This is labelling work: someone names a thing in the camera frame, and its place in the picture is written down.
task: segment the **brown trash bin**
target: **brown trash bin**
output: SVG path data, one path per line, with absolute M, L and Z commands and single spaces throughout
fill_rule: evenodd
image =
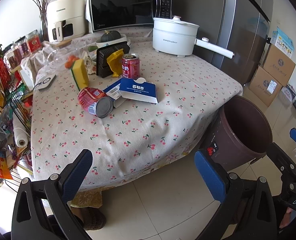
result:
M 264 114 L 249 100 L 234 96 L 217 114 L 201 148 L 226 171 L 266 155 L 272 131 Z

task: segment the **pot lid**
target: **pot lid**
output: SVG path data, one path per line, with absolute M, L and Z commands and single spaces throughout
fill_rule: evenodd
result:
M 172 19 L 154 18 L 153 20 L 154 21 L 161 21 L 161 22 L 168 22 L 168 23 L 177 23 L 177 24 L 182 24 L 182 25 L 187 25 L 187 26 L 199 28 L 199 25 L 197 25 L 197 24 L 184 22 L 184 21 L 181 21 L 180 19 L 181 19 L 180 16 L 174 16 Z

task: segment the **vase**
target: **vase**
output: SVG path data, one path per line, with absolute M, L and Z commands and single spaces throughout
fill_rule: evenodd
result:
M 44 13 L 40 14 L 39 18 L 40 18 L 40 37 L 41 37 L 42 41 L 49 41 L 46 13 L 44 12 Z

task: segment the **yellow wrapper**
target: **yellow wrapper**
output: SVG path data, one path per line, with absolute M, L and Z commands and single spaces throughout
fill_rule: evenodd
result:
M 107 63 L 113 72 L 113 77 L 119 77 L 122 74 L 121 58 L 124 55 L 124 49 L 117 50 L 107 58 Z

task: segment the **electric cooking pot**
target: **electric cooking pot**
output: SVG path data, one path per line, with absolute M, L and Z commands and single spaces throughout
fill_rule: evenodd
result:
M 154 18 L 152 47 L 157 51 L 185 57 L 192 54 L 194 45 L 233 58 L 234 53 L 209 43 L 207 38 L 197 39 L 199 25 L 184 22 L 179 16 L 173 19 Z

